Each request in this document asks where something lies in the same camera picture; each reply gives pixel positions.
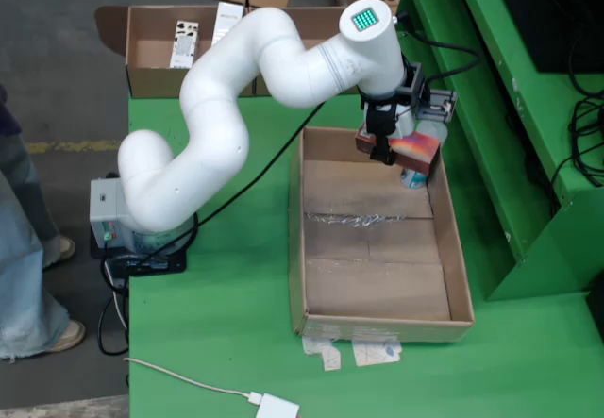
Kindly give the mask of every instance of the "concrete floor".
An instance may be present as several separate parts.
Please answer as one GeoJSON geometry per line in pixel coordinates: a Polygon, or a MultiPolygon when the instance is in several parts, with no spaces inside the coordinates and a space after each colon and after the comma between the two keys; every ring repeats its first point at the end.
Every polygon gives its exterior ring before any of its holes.
{"type": "MultiPolygon", "coordinates": [[[[124,60],[98,40],[92,16],[103,5],[215,3],[0,0],[0,82],[25,140],[36,143],[32,156],[57,224],[77,244],[73,260],[45,275],[46,288],[88,329],[84,343],[65,353],[0,362],[0,409],[127,393],[127,366],[96,346],[96,322],[109,292],[88,256],[90,180],[116,170],[115,146],[127,128],[127,87],[124,60]]],[[[120,347],[117,318],[111,315],[106,325],[107,346],[120,347]]]]}

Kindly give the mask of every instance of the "green led matrix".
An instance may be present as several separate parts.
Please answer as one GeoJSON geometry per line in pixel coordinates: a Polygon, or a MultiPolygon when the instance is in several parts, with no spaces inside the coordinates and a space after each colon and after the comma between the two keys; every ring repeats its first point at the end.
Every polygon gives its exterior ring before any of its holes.
{"type": "Polygon", "coordinates": [[[352,21],[359,31],[363,31],[369,26],[375,25],[378,22],[378,17],[371,8],[367,8],[352,17],[352,21]]]}

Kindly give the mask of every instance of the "gray control box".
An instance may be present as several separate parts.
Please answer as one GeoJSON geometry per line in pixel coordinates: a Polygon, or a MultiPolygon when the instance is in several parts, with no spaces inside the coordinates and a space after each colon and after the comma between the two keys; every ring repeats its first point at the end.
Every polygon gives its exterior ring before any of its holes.
{"type": "Polygon", "coordinates": [[[91,227],[99,248],[125,246],[124,229],[120,221],[125,218],[126,200],[119,178],[91,181],[91,227]]]}

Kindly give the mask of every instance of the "black monitor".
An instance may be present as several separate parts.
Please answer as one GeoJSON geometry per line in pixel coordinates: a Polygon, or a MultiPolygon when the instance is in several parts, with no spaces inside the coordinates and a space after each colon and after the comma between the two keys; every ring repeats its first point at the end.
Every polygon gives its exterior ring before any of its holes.
{"type": "Polygon", "coordinates": [[[504,0],[535,67],[568,71],[573,44],[575,72],[604,72],[602,0],[504,0]]]}

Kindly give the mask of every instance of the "bottle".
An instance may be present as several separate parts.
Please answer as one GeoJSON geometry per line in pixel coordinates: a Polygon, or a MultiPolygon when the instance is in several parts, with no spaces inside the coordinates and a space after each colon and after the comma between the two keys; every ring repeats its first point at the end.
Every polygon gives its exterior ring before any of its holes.
{"type": "MultiPolygon", "coordinates": [[[[441,148],[443,147],[443,144],[445,144],[446,137],[449,134],[445,123],[427,120],[420,121],[415,128],[415,131],[436,138],[441,142],[441,148]]],[[[426,185],[426,179],[428,179],[426,175],[410,170],[409,168],[405,168],[403,174],[400,176],[400,181],[403,185],[410,189],[419,189],[420,187],[423,187],[426,185]]]]}

